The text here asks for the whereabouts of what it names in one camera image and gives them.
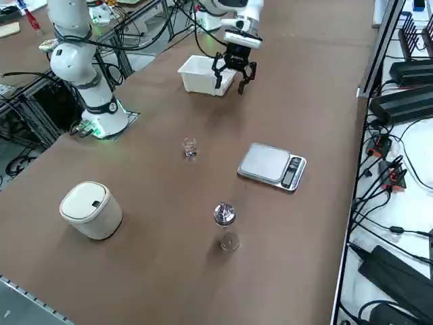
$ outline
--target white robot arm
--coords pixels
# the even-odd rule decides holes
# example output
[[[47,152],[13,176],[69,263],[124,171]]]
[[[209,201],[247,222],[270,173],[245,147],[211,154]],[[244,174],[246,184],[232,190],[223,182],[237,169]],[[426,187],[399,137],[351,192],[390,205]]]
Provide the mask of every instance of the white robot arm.
[[[216,88],[221,86],[221,72],[228,68],[240,71],[243,80],[240,82],[238,92],[243,94],[244,87],[256,76],[256,62],[249,62],[251,49],[259,49],[262,39],[258,36],[257,28],[264,0],[203,0],[200,2],[210,14],[221,15],[224,12],[236,12],[234,18],[221,19],[221,24],[227,28],[224,40],[227,42],[227,51],[217,53],[212,69],[216,77]],[[224,59],[225,64],[217,68],[217,62]]]
[[[86,0],[48,0],[48,15],[58,38],[91,38],[91,19]],[[88,121],[98,138],[117,134],[128,125],[128,115],[111,92],[104,75],[92,67],[96,46],[88,43],[60,43],[51,56],[51,69],[78,90]]]

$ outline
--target brown tabletop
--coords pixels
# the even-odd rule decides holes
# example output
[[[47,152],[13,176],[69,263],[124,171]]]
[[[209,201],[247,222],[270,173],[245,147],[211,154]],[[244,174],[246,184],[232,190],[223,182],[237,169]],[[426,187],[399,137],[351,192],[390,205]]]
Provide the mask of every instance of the brown tabletop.
[[[198,53],[193,37],[163,53],[116,92],[142,113],[116,143],[64,135],[1,193],[0,273],[77,324],[329,324],[372,12],[373,1],[268,1],[242,97],[235,85],[223,98],[185,92],[177,69]],[[195,161],[183,160],[185,137]],[[236,175],[252,142],[308,160],[296,193]],[[59,215],[82,181],[123,209],[108,240]],[[232,255],[216,242],[220,200],[237,211]]]
[[[26,16],[18,18],[21,31],[18,34],[0,39],[0,73],[12,71],[45,72],[49,69],[46,55],[39,45],[46,39],[53,39],[53,27],[47,15],[47,7],[42,7],[32,15],[41,25],[44,35],[38,36]],[[15,87],[32,81],[34,76],[20,75],[0,79],[0,83]]]

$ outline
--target small glass cup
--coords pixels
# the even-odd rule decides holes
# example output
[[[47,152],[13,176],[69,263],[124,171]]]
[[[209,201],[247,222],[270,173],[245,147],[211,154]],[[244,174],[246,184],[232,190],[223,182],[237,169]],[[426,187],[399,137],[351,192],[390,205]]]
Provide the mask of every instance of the small glass cup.
[[[183,149],[185,151],[185,156],[187,158],[189,157],[195,157],[197,156],[197,146],[196,146],[196,139],[193,137],[187,137],[183,140]]]

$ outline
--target bottle cap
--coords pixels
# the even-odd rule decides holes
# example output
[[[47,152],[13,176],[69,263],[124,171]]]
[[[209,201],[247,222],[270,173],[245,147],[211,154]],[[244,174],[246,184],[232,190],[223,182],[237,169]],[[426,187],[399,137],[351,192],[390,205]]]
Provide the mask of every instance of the bottle cap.
[[[217,224],[226,227],[231,225],[236,218],[235,209],[224,202],[218,204],[214,210],[214,219]]]

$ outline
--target kitchen scale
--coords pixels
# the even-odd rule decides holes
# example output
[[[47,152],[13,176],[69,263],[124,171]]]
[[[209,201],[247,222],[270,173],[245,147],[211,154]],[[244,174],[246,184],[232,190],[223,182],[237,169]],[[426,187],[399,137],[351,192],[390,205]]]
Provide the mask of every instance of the kitchen scale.
[[[252,144],[237,173],[263,183],[294,191],[304,173],[306,160],[264,144]]]

